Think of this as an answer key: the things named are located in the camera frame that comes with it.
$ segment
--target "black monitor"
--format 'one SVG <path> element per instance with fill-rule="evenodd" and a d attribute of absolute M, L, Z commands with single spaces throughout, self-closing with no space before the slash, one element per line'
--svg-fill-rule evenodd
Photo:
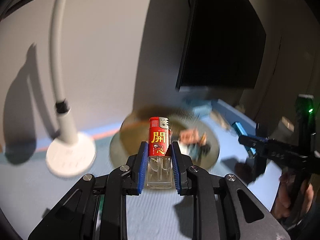
<path fill-rule="evenodd" d="M 254 88 L 266 33 L 249 0 L 189 0 L 176 88 Z"/>

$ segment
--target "blue table surface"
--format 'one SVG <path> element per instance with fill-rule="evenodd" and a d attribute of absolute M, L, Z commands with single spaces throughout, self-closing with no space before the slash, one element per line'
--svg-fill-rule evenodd
<path fill-rule="evenodd" d="M 209 117 L 203 117 L 220 143 L 218 162 L 209 173 L 225 176 L 232 173 L 225 161 L 244 162 L 248 156 L 238 137 L 224 131 Z M 113 167 L 109 157 L 111 137 L 96 141 L 97 157 L 85 173 L 101 176 Z M 63 195 L 83 176 L 62 179 L 51 174 L 45 164 L 45 153 L 35 153 L 29 161 L 12 165 L 0 154 L 0 206 L 16 232 L 28 239 L 31 231 Z M 270 162 L 266 172 L 249 189 L 270 210 L 279 185 L 281 170 Z M 181 197 L 175 190 L 145 189 L 140 196 L 127 197 L 129 239 L 191 239 L 193 227 L 192 197 Z"/>

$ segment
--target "white lamp base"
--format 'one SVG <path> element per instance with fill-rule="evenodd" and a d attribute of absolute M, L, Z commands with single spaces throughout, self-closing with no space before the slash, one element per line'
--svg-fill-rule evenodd
<path fill-rule="evenodd" d="M 91 167 L 95 157 L 94 140 L 79 132 L 78 142 L 73 145 L 54 139 L 47 150 L 45 161 L 54 175 L 70 178 Z"/>

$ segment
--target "gold chinese character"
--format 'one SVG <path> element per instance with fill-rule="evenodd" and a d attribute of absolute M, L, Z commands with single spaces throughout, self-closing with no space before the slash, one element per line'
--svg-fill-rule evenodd
<path fill-rule="evenodd" d="M 153 147 L 155 148 L 155 150 L 157 150 L 157 153 L 162 153 L 162 154 L 165 154 L 164 150 L 163 150 L 163 146 L 162 145 L 157 145 L 157 144 L 154 144 Z"/>
<path fill-rule="evenodd" d="M 164 142 L 165 143 L 165 132 L 153 132 L 153 140 L 152 143 L 154 142 Z"/>

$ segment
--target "black clamp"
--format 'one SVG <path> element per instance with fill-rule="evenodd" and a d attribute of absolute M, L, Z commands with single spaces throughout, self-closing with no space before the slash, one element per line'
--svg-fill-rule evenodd
<path fill-rule="evenodd" d="M 52 208 L 29 240 L 94 240 L 104 195 L 99 239 L 127 240 L 126 196 L 139 195 L 147 170 L 148 144 L 110 174 L 84 175 Z M 180 195 L 193 195 L 193 240 L 290 239 L 283 227 L 232 174 L 211 175 L 171 144 L 172 167 Z"/>
<path fill-rule="evenodd" d="M 268 138 L 239 136 L 239 143 L 255 148 L 257 151 L 254 162 L 255 166 L 260 167 L 258 175 L 265 172 L 266 159 L 273 160 L 280 166 L 288 167 L 295 175 L 292 189 L 289 192 L 290 216 L 280 221 L 286 229 L 300 220 L 304 200 L 304 193 L 300 191 L 303 181 L 309 181 L 313 173 L 320 174 L 320 158 L 315 151 L 316 122 L 313 96 L 299 95 L 295 107 L 299 122 L 298 146 Z"/>

